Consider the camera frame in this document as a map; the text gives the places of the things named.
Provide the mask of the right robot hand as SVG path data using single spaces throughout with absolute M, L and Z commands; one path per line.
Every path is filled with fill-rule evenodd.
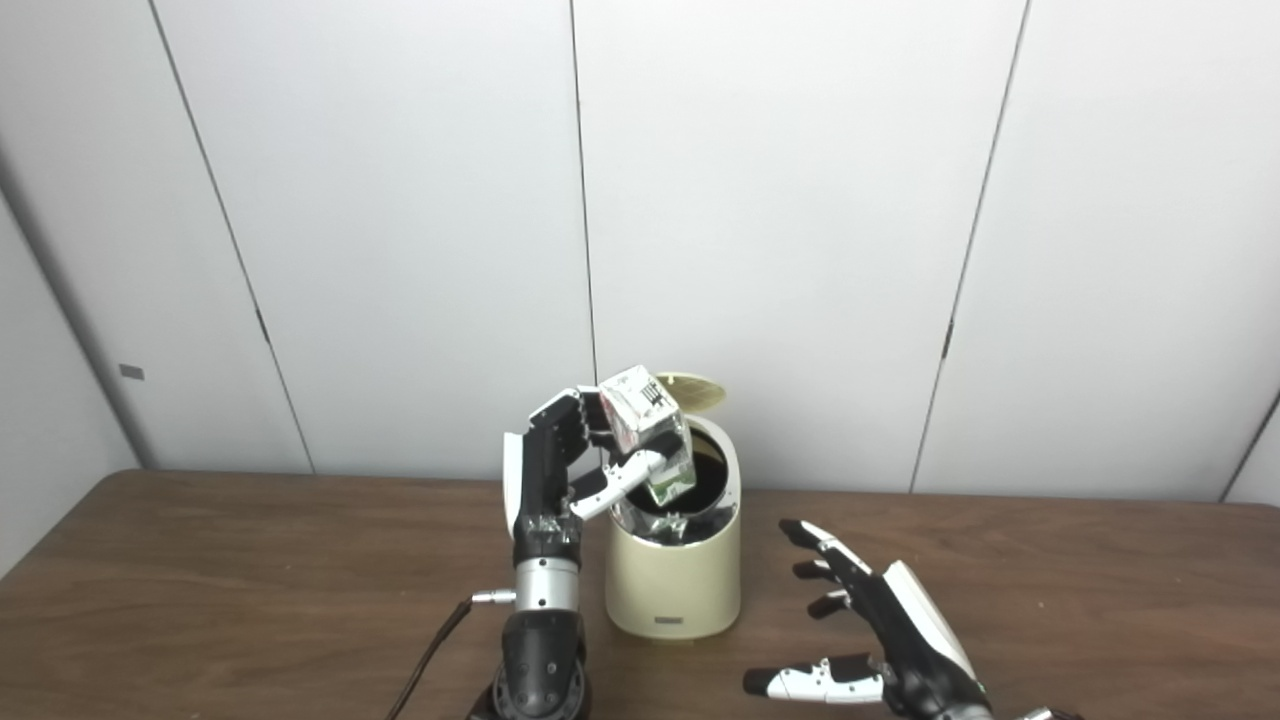
M 808 606 L 809 616 L 855 612 L 874 633 L 882 653 L 753 667 L 742 675 L 748 694 L 835 706 L 881 703 L 905 719 L 993 716 L 963 644 L 905 562 L 876 571 L 840 538 L 809 521 L 782 519 L 780 529 L 792 544 L 818 556 L 795 564 L 794 575 L 836 585 Z

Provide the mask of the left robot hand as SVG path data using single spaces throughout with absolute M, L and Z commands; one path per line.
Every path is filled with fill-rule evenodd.
M 562 391 L 531 414 L 522 434 L 504 437 L 512 564 L 541 559 L 580 564 L 584 523 L 662 474 L 684 448 L 684 437 L 668 430 L 622 452 L 600 391 L 589 386 Z

